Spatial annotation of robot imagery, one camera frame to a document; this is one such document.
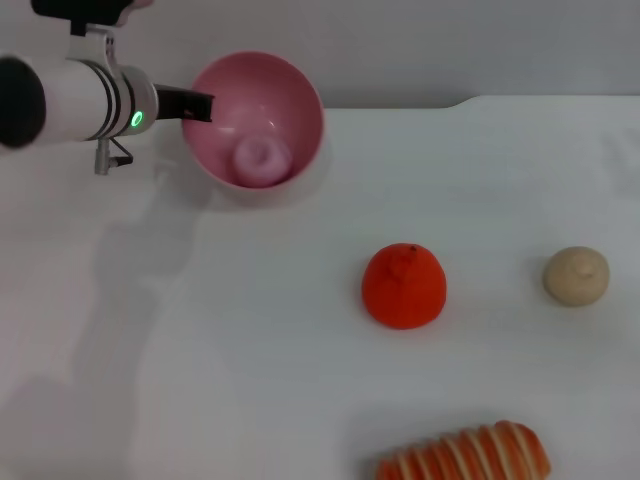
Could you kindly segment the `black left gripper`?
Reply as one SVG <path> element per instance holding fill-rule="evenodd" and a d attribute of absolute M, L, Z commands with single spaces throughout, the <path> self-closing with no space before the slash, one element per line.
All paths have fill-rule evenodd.
<path fill-rule="evenodd" d="M 194 90 L 155 84 L 157 120 L 191 120 L 210 123 L 215 97 Z"/>

